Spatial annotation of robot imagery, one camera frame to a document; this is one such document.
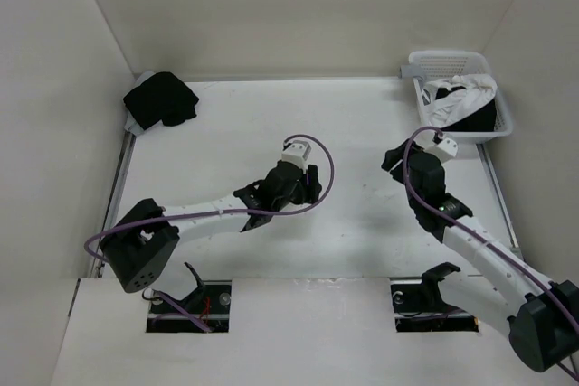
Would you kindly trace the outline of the white tank top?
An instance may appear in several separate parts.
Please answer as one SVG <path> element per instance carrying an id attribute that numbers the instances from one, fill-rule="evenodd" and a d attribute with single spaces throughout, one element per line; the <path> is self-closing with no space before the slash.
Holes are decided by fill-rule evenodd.
<path id="1" fill-rule="evenodd" d="M 421 94 L 427 122 L 442 130 L 484 107 L 497 91 L 497 83 L 488 74 L 428 81 Z"/>

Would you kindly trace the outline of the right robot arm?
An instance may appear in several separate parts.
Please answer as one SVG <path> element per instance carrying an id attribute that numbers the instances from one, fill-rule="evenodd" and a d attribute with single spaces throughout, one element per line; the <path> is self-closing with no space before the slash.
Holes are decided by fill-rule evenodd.
<path id="1" fill-rule="evenodd" d="M 578 351 L 578 287 L 529 267 L 447 192 L 443 165 L 457 150 L 449 138 L 427 148 L 406 140 L 384 155 L 381 167 L 405 187 L 420 227 L 477 271 L 470 276 L 442 262 L 398 292 L 403 301 L 394 310 L 425 315 L 459 308 L 505 336 L 526 367 L 545 372 Z"/>

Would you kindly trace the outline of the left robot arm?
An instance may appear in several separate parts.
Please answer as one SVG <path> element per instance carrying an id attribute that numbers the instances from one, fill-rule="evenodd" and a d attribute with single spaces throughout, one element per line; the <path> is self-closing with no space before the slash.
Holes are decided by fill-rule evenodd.
<path id="1" fill-rule="evenodd" d="M 151 198 L 141 200 L 116 232 L 103 238 L 100 249 L 125 292 L 162 292 L 181 311 L 194 312 L 203 302 L 203 290 L 193 268 L 172 258 L 179 247 L 260 228 L 288 205 L 314 204 L 321 190 L 315 165 L 302 169 L 279 161 L 263 180 L 212 202 L 162 207 Z"/>

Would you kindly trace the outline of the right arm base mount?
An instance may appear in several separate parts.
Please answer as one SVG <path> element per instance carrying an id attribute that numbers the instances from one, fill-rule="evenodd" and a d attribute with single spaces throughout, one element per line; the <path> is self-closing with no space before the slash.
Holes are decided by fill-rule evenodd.
<path id="1" fill-rule="evenodd" d="M 477 333 L 478 319 L 441 297 L 439 284 L 458 272 L 458 266 L 445 262 L 423 272 L 419 278 L 394 278 L 390 289 L 396 331 Z"/>

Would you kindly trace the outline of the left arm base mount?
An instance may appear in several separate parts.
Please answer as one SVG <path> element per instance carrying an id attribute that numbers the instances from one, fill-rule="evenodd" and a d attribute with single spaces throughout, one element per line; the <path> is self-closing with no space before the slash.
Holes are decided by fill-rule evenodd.
<path id="1" fill-rule="evenodd" d="M 190 316 L 194 316 L 211 333 L 224 334 L 230 330 L 233 283 L 231 280 L 204 280 L 188 263 L 189 275 L 195 280 L 194 291 L 182 301 L 174 301 Z M 141 298 L 148 302 L 146 332 L 151 334 L 202 334 L 190 319 L 167 303 L 152 289 L 144 290 Z"/>

